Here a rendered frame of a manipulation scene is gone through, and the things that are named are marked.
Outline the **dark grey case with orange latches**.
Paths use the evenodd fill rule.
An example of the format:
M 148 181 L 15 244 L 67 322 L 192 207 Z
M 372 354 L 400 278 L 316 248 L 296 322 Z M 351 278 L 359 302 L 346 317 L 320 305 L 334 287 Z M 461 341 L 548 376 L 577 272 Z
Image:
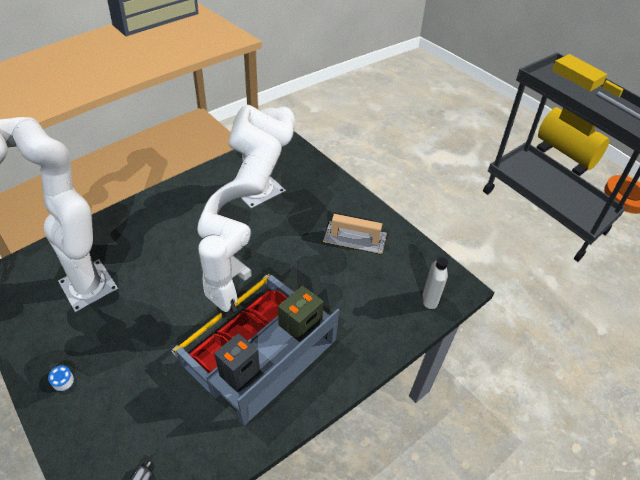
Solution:
M 219 376 L 237 393 L 260 373 L 258 349 L 239 333 L 214 356 Z

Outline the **grey metal rack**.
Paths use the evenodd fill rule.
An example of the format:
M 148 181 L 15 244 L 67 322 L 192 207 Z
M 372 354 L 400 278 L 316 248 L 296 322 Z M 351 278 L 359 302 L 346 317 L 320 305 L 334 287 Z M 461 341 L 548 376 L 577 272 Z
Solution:
M 217 367 L 208 373 L 182 347 L 175 352 L 178 345 L 172 353 L 210 395 L 215 399 L 222 395 L 245 426 L 336 341 L 338 317 L 339 309 L 331 315 L 323 311 L 322 321 L 300 341 L 281 328 L 275 317 L 248 340 L 258 349 L 260 373 L 238 393 L 219 376 Z M 327 340 L 323 337 L 326 333 Z

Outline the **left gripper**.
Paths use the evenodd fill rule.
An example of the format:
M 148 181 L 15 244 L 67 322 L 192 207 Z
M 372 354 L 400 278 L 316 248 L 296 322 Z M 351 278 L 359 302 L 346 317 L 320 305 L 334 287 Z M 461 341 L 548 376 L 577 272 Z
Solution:
M 202 278 L 204 294 L 210 299 L 217 307 L 218 314 L 222 314 L 222 317 L 230 315 L 231 312 L 236 312 L 237 308 L 237 294 L 231 280 L 224 286 L 212 287 L 205 282 L 204 275 Z M 236 303 L 234 303 L 234 301 Z M 224 311 L 224 312 L 223 312 Z

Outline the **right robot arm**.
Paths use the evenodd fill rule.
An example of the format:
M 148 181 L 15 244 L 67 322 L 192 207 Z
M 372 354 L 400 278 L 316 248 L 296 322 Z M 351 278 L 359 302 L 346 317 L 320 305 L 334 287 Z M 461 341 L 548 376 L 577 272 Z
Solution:
M 106 280 L 89 254 L 93 244 L 91 209 L 72 186 L 67 147 L 49 137 L 30 117 L 0 119 L 0 164 L 8 147 L 17 147 L 24 158 L 41 166 L 44 205 L 50 213 L 44 233 L 71 282 L 70 293 L 81 300 L 97 296 Z

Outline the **grey sanding float with tan wooden handle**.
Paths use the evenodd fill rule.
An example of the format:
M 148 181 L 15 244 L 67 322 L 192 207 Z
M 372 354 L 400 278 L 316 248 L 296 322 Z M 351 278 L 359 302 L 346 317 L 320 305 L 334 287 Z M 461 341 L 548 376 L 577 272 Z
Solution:
M 387 233 L 381 227 L 382 223 L 334 214 L 323 242 L 382 254 Z

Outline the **olive green case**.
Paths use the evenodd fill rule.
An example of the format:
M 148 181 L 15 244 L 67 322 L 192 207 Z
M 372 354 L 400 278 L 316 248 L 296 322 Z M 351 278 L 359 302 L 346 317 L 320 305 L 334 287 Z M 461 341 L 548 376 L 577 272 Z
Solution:
M 302 340 L 323 319 L 324 301 L 303 285 L 278 305 L 279 326 Z

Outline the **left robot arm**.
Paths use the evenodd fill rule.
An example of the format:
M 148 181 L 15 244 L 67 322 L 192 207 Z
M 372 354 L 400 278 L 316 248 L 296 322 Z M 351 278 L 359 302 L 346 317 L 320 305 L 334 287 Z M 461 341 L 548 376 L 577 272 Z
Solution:
M 217 214 L 231 200 L 241 197 L 260 199 L 272 193 L 270 175 L 281 148 L 290 142 L 294 129 L 295 117 L 288 107 L 260 111 L 245 105 L 238 111 L 229 146 L 242 153 L 243 163 L 236 178 L 209 198 L 197 227 L 199 236 L 203 238 L 198 251 L 208 285 L 224 286 L 238 273 L 244 281 L 251 276 L 251 270 L 233 256 L 248 243 L 250 228 Z

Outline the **red open bin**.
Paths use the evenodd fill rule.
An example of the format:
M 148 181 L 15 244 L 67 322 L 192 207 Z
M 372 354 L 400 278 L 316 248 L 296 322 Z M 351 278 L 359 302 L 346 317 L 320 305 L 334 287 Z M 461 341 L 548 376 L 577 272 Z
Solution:
M 245 308 L 245 312 L 253 313 L 267 325 L 278 315 L 278 305 L 286 299 L 287 297 L 279 291 L 267 290 L 265 294 L 248 306 L 248 309 Z
M 254 314 L 241 311 L 240 314 L 217 331 L 217 334 L 224 336 L 229 341 L 234 335 L 239 333 L 246 340 L 249 340 L 265 326 L 266 324 Z
M 227 342 L 228 340 L 224 336 L 213 333 L 211 337 L 209 337 L 190 354 L 208 373 L 210 373 L 217 367 L 214 353 Z

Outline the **yellow bar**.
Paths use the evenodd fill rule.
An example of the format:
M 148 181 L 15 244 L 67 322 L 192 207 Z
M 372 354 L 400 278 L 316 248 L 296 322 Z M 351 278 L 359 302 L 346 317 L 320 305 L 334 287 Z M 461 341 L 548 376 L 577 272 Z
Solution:
M 245 300 L 248 296 L 250 296 L 253 292 L 255 292 L 258 288 L 260 288 L 263 284 L 265 284 L 267 282 L 267 278 L 268 277 L 269 277 L 269 275 L 267 277 L 265 277 L 262 281 L 260 281 L 257 285 L 255 285 L 252 289 L 250 289 L 248 292 L 246 292 L 243 296 L 241 296 L 238 299 L 238 302 L 237 302 L 237 304 L 235 304 L 235 306 L 240 304 L 243 300 Z M 178 348 L 180 348 L 180 347 L 182 347 L 182 348 L 186 347 L 189 343 L 191 343 L 194 339 L 196 339 L 199 335 L 201 335 L 204 331 L 206 331 L 209 327 L 211 327 L 213 324 L 215 324 L 221 318 L 222 318 L 222 314 L 220 313 L 214 319 L 212 319 L 209 323 L 207 323 L 205 326 L 203 326 L 200 330 L 198 330 L 195 334 L 193 334 L 190 338 L 188 338 L 185 342 L 183 342 L 176 349 L 174 349 L 174 351 L 176 352 L 176 350 Z

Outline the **white bottle with black cap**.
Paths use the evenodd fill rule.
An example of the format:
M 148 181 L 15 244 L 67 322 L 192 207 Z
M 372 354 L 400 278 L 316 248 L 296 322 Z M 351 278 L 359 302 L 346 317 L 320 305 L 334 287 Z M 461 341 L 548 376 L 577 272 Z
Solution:
M 440 257 L 433 262 L 423 291 L 423 304 L 428 309 L 435 309 L 438 306 L 442 295 L 447 274 L 447 259 Z

